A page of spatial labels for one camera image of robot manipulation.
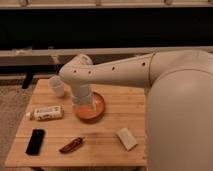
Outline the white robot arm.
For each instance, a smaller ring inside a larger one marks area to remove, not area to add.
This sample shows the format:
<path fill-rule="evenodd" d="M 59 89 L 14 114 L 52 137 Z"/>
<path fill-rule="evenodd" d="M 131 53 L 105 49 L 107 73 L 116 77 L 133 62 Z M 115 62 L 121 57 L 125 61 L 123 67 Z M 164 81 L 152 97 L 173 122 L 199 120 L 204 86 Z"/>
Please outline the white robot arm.
<path fill-rule="evenodd" d="M 167 51 L 98 65 L 78 55 L 59 75 L 76 99 L 88 84 L 147 89 L 148 171 L 213 171 L 213 54 Z"/>

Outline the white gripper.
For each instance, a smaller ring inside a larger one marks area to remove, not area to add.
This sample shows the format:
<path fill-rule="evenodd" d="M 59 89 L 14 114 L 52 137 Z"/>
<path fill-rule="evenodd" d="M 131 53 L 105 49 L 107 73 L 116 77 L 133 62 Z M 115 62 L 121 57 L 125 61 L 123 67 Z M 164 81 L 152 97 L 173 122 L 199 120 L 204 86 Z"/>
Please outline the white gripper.
<path fill-rule="evenodd" d="M 71 99 L 72 99 L 73 112 L 76 115 L 95 111 L 93 95 L 91 93 L 89 93 L 84 97 L 77 97 L 72 95 Z"/>

